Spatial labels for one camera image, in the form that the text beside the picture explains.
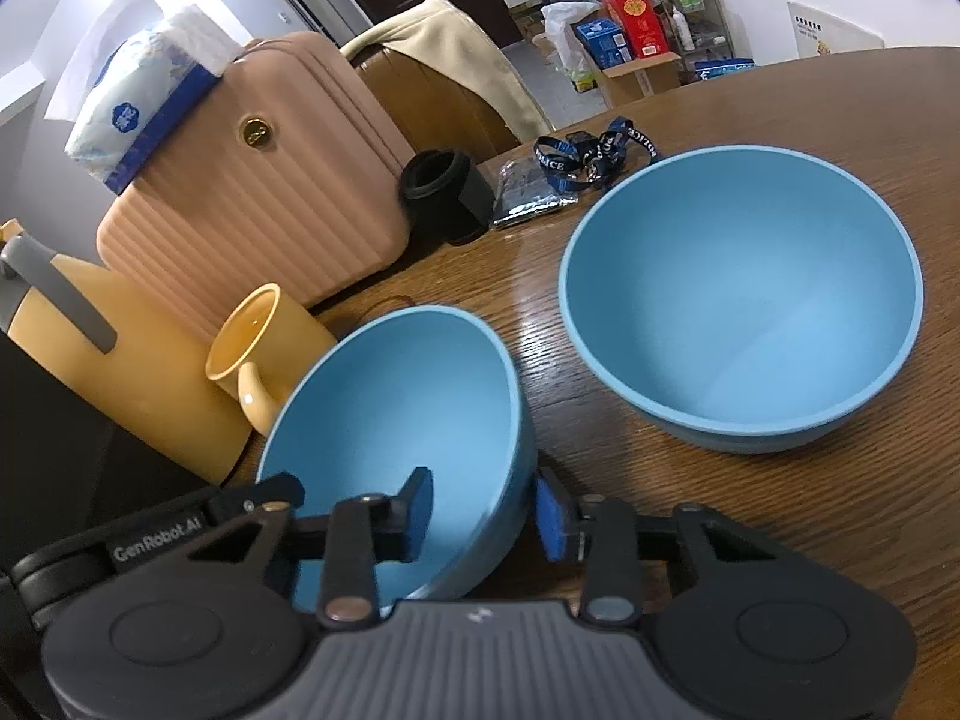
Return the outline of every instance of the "bowl rim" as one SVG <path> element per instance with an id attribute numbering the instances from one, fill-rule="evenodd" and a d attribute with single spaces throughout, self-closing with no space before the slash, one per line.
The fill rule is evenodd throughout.
<path id="1" fill-rule="evenodd" d="M 642 180 L 643 177 L 650 175 L 650 173 L 654 172 L 654 170 L 661 170 L 664 167 L 672 165 L 676 162 L 682 162 L 685 159 L 703 156 L 704 154 L 728 151 L 765 151 L 776 154 L 784 154 L 786 156 L 813 162 L 816 165 L 825 167 L 828 170 L 832 170 L 833 172 L 837 173 L 837 175 L 846 178 L 846 180 L 851 181 L 851 183 L 858 186 L 862 191 L 865 191 L 865 193 L 870 196 L 878 206 L 880 206 L 880 209 L 887 215 L 887 218 L 889 218 L 891 223 L 893 223 L 896 231 L 899 232 L 901 242 L 904 244 L 907 254 L 910 258 L 914 279 L 914 306 L 913 316 L 911 317 L 910 325 L 907 329 L 904 342 L 899 350 L 896 351 L 896 355 L 894 356 L 893 360 L 889 362 L 889 365 L 885 367 L 885 369 L 880 373 L 880 375 L 877 376 L 877 378 L 874 379 L 874 381 L 870 382 L 870 384 L 864 386 L 864 388 L 860 391 L 856 392 L 840 403 L 831 406 L 830 408 L 819 410 L 819 412 L 810 413 L 810 415 L 800 416 L 799 418 L 757 423 L 728 422 L 718 419 L 703 418 L 702 416 L 696 416 L 692 415 L 691 413 L 682 412 L 681 410 L 661 404 L 658 401 L 655 401 L 646 395 L 637 392 L 631 386 L 628 386 L 618 377 L 616 377 L 616 375 L 611 373 L 599 360 L 597 360 L 596 357 L 594 357 L 589 348 L 587 348 L 587 345 L 580 337 L 580 333 L 577 330 L 573 317 L 571 317 L 568 302 L 568 271 L 570 267 L 570 259 L 573 255 L 573 251 L 576 248 L 577 242 L 580 240 L 584 228 L 586 228 L 594 215 L 597 215 L 607 205 L 607 203 L 611 201 L 611 199 L 616 197 L 617 194 L 632 184 L 632 182 Z M 850 415 L 862 405 L 867 403 L 867 401 L 873 398 L 885 386 L 887 386 L 899 372 L 901 367 L 904 366 L 904 363 L 906 362 L 906 359 L 913 349 L 913 346 L 917 341 L 917 337 L 919 336 L 920 321 L 923 318 L 923 273 L 920 270 L 920 259 L 917 256 L 916 249 L 913 245 L 913 242 L 910 240 L 910 236 L 907 233 L 904 224 L 899 220 L 890 206 L 887 205 L 887 203 L 882 199 L 882 197 L 880 197 L 879 194 L 867 186 L 867 184 L 865 184 L 855 175 L 843 170 L 841 167 L 837 167 L 837 165 L 833 165 L 832 163 L 820 159 L 819 157 L 805 154 L 801 151 L 794 151 L 790 148 L 779 148 L 778 146 L 733 145 L 697 148 L 694 151 L 685 151 L 682 154 L 668 157 L 667 159 L 657 162 L 656 164 L 651 165 L 644 170 L 639 170 L 621 183 L 617 184 L 615 187 L 613 187 L 613 189 L 604 194 L 603 197 L 599 199 L 589 211 L 587 211 L 587 213 L 584 215 L 584 218 L 580 220 L 577 228 L 570 236 L 570 239 L 566 244 L 566 249 L 563 252 L 563 259 L 560 260 L 558 295 L 560 300 L 560 316 L 563 319 L 563 327 L 565 327 L 570 341 L 573 343 L 573 346 L 579 356 L 584 360 L 584 362 L 587 363 L 587 366 L 590 368 L 590 370 L 592 370 L 593 373 L 604 384 L 620 395 L 620 397 L 622 397 L 628 403 L 634 405 L 635 408 L 644 410 L 645 412 L 649 412 L 651 415 L 657 416 L 660 419 L 672 422 L 685 428 L 719 436 L 782 436 L 820 427 Z"/>
<path id="2" fill-rule="evenodd" d="M 493 328 L 484 322 L 483 319 L 477 317 L 476 314 L 472 314 L 469 311 L 464 311 L 463 309 L 454 308 L 453 306 L 436 304 L 416 305 L 410 308 L 404 308 L 400 309 L 399 311 L 391 312 L 390 314 L 386 314 L 384 317 L 380 317 L 372 322 L 368 322 L 367 324 L 364 324 L 352 331 L 352 333 L 343 338 L 342 341 L 338 341 L 336 346 L 333 346 L 333 348 L 326 352 L 323 357 L 320 357 L 320 360 L 315 362 L 310 370 L 306 372 L 304 378 L 299 381 L 299 384 L 296 385 L 294 391 L 290 394 L 290 397 L 287 398 L 286 402 L 283 404 L 283 407 L 280 409 L 280 413 L 277 415 L 277 421 L 274 423 L 274 427 L 270 430 L 270 436 L 267 437 L 266 443 L 263 447 L 263 452 L 260 455 L 260 462 L 256 469 L 256 482 L 260 482 L 262 479 L 264 466 L 267 457 L 269 456 L 272 442 L 274 441 L 275 435 L 277 435 L 277 430 L 280 429 L 280 424 L 282 423 L 288 408 L 290 408 L 290 405 L 294 402 L 294 399 L 299 394 L 301 389 L 306 386 L 307 381 L 313 377 L 313 375 L 327 360 L 330 360 L 336 354 L 342 354 L 344 348 L 346 348 L 352 341 L 355 341 L 357 338 L 365 335 L 366 333 L 376 331 L 377 328 L 384 324 L 397 322 L 404 317 L 411 316 L 411 314 L 445 314 L 446 316 L 465 320 L 468 324 L 479 330 L 487 339 L 487 341 L 491 343 L 501 361 L 501 364 L 503 365 L 503 370 L 507 379 L 507 390 L 510 396 L 510 430 L 508 438 L 510 456 L 504 475 L 502 478 L 497 480 L 498 486 L 496 495 L 493 495 L 493 498 L 491 498 L 491 501 L 486 507 L 486 511 L 483 512 L 481 517 L 477 519 L 476 525 L 473 527 L 470 535 L 464 540 L 464 543 L 459 547 L 457 552 L 452 555 L 450 559 L 445 562 L 443 567 L 440 568 L 425 583 L 411 590 L 405 596 L 406 598 L 418 599 L 430 597 L 431 595 L 435 594 L 438 589 L 442 590 L 443 583 L 448 579 L 448 576 L 456 571 L 460 565 L 462 565 L 463 560 L 468 559 L 470 555 L 472 555 L 472 551 L 476 548 L 477 543 L 480 541 L 483 534 L 486 533 L 489 528 L 493 527 L 494 523 L 496 523 L 496 519 L 494 518 L 503 507 L 504 499 L 508 496 L 512 487 L 515 485 L 517 463 L 520 460 L 520 454 L 522 450 L 522 447 L 520 446 L 520 438 L 526 404 L 522 396 L 522 389 L 520 389 L 520 374 L 517 372 L 517 366 L 514 364 L 514 359 L 510 356 L 510 351 L 507 350 L 507 346 L 505 343 L 503 343 L 502 338 L 498 336 L 496 331 L 494 331 Z M 386 604 L 383 605 L 383 608 L 388 610 L 390 606 L 391 604 Z"/>

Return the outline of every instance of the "gray pitcher handle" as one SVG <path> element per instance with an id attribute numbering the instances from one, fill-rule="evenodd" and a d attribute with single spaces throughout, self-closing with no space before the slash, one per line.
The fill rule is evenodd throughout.
<path id="1" fill-rule="evenodd" d="M 39 290 L 93 346 L 107 354 L 116 346 L 116 331 L 93 303 L 54 267 L 51 262 L 54 257 L 54 250 L 26 233 L 14 236 L 0 250 L 0 263 L 6 263 L 31 287 Z"/>

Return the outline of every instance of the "lanyard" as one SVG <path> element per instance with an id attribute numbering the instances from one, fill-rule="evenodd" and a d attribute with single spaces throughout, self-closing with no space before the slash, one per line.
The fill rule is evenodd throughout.
<path id="1" fill-rule="evenodd" d="M 650 165 L 661 160 L 661 153 L 653 141 L 636 129 L 630 119 L 622 116 L 614 119 L 599 137 L 580 130 L 565 139 L 537 138 L 534 153 L 550 186 L 561 193 L 577 193 L 613 181 L 627 161 L 627 143 L 630 141 L 646 148 Z M 586 180 L 578 180 L 576 175 L 583 170 L 587 172 Z"/>

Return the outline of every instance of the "white bottle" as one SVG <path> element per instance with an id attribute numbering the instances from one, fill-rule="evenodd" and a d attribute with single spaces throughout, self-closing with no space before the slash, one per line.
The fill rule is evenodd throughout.
<path id="1" fill-rule="evenodd" d="M 673 15 L 670 18 L 673 19 L 674 26 L 677 28 L 677 37 L 680 38 L 680 45 L 683 46 L 683 50 L 692 52 L 695 48 L 693 35 L 690 34 L 690 26 L 686 22 L 686 18 L 683 18 L 683 13 L 680 13 L 678 8 L 674 8 Z"/>

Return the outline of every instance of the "brown leather chair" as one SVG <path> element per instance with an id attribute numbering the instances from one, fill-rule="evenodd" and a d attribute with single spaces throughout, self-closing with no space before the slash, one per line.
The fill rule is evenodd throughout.
<path id="1" fill-rule="evenodd" d="M 407 55 L 368 46 L 350 64 L 414 151 L 459 148 L 479 164 L 520 145 L 486 100 Z"/>

